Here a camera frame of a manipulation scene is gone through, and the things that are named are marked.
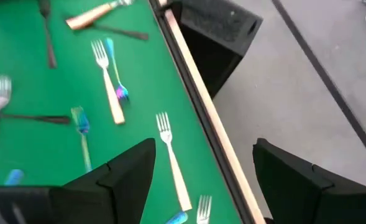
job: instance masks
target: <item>green table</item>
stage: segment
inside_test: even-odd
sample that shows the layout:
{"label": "green table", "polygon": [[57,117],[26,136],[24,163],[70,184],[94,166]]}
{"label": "green table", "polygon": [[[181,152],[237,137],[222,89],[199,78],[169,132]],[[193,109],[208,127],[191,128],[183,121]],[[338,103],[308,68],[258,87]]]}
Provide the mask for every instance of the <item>green table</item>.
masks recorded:
{"label": "green table", "polygon": [[[167,111],[173,149],[193,204],[187,223],[196,223],[201,194],[213,196],[211,223],[240,223],[250,212],[239,205],[236,183],[227,176],[231,173],[228,166],[214,156],[220,148],[209,141],[217,137],[212,136],[206,110],[192,86],[183,81],[181,76],[186,74],[176,66],[177,59],[170,52],[173,49],[169,49],[167,38],[165,41],[151,4],[137,0],[98,21],[148,32],[148,41],[98,30],[72,31],[63,20],[66,14],[79,14],[103,3],[105,0],[52,1],[49,29],[58,67],[51,70],[37,2],[0,1],[0,73],[12,78],[13,87],[11,101],[2,112],[70,114],[71,107],[82,106],[90,121],[88,145],[94,168],[145,138],[155,138],[157,157],[142,223],[165,223],[180,209],[167,148],[155,120],[156,113]],[[90,45],[92,40],[106,37],[114,40],[119,74],[129,90],[123,125],[112,120],[103,73]],[[109,73],[117,83],[111,67]],[[83,175],[80,135],[75,126],[0,119],[0,185],[12,169],[24,171],[22,185],[63,185]]]}

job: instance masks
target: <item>concrete floor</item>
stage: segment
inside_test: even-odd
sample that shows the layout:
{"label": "concrete floor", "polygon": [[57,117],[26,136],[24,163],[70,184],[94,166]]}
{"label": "concrete floor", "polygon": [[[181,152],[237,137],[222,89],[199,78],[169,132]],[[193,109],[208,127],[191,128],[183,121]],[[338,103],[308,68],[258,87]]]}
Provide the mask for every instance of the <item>concrete floor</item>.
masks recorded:
{"label": "concrete floor", "polygon": [[[263,215],[271,216],[252,160],[257,138],[366,185],[366,148],[272,2],[232,1],[264,20],[214,103]],[[366,130],[366,7],[282,3]]]}

